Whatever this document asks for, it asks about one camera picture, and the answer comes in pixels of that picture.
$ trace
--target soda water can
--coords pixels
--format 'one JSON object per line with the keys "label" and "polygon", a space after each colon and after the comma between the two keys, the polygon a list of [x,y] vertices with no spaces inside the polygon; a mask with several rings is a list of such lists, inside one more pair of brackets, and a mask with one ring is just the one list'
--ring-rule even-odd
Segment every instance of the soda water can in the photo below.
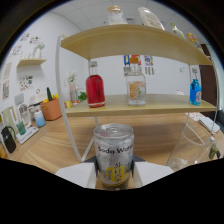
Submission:
{"label": "soda water can", "polygon": [[103,189],[126,189],[134,150],[133,128],[124,124],[98,126],[94,144]]}

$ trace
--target red bottle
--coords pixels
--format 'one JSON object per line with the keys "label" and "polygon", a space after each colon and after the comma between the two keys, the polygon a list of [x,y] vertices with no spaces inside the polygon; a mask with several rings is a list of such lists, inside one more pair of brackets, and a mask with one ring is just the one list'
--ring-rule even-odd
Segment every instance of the red bottle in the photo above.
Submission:
{"label": "red bottle", "polygon": [[97,62],[89,63],[90,76],[86,80],[86,94],[89,107],[102,107],[105,105],[103,79],[97,75]]}

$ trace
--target wooden table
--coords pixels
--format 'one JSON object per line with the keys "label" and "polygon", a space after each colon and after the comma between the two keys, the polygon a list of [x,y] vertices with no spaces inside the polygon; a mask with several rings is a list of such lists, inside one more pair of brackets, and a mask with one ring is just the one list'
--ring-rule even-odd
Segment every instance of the wooden table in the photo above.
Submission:
{"label": "wooden table", "polygon": [[[98,117],[99,125],[108,123],[127,124],[134,128],[134,154],[149,163],[165,165],[185,126],[187,115],[184,113],[159,115],[129,115]],[[95,128],[93,117],[68,117],[71,131],[81,155],[85,152]],[[203,126],[189,118],[190,125]],[[224,152],[224,136],[221,130],[215,135],[221,155]],[[94,144],[86,159],[95,155]],[[44,127],[23,145],[17,142],[16,150],[8,156],[9,160],[37,166],[52,174],[58,169],[80,164],[69,141],[62,117],[48,121]],[[133,179],[129,188],[134,188]],[[100,181],[96,189],[102,189]]]}

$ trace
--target orange pot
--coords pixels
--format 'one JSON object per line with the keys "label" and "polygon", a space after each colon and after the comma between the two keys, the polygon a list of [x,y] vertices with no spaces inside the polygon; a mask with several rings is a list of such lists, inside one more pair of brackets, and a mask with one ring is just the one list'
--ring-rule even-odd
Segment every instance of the orange pot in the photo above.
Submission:
{"label": "orange pot", "polygon": [[58,99],[41,103],[40,106],[46,121],[53,121],[62,116]]}

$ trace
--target wooden shelf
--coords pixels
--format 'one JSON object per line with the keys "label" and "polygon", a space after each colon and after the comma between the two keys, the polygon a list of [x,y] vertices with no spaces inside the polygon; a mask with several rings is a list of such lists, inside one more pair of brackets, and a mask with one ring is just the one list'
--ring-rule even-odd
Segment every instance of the wooden shelf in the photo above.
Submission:
{"label": "wooden shelf", "polygon": [[17,67],[26,66],[26,65],[40,65],[44,63],[45,61],[47,61],[47,59],[38,59],[38,58],[21,59]]}
{"label": "wooden shelf", "polygon": [[188,40],[175,34],[143,25],[109,25],[67,37],[61,47],[87,60],[126,54],[153,55],[189,65],[212,62]]}
{"label": "wooden shelf", "polygon": [[106,105],[89,108],[87,100],[66,111],[68,117],[97,117],[120,115],[146,115],[185,112],[216,111],[216,107],[201,101],[200,106],[189,103],[189,96],[168,94],[147,94],[147,105],[142,107],[128,106],[127,95],[106,96]]}

